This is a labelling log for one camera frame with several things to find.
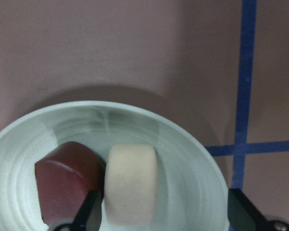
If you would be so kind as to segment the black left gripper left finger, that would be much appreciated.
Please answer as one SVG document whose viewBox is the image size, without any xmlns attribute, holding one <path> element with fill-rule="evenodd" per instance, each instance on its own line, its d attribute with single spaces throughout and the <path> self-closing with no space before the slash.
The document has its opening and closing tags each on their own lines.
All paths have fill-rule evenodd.
<svg viewBox="0 0 289 231">
<path fill-rule="evenodd" d="M 90 223 L 99 230 L 102 220 L 102 193 L 99 190 L 89 191 L 83 204 L 72 222 L 73 231 L 87 231 Z"/>
</svg>

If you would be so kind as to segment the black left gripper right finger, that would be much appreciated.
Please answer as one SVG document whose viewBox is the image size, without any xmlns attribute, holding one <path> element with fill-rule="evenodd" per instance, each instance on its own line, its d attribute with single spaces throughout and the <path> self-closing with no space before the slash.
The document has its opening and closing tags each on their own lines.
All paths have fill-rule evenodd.
<svg viewBox="0 0 289 231">
<path fill-rule="evenodd" d="M 262 213 L 240 189 L 228 190 L 228 220 L 234 231 L 269 231 Z"/>
</svg>

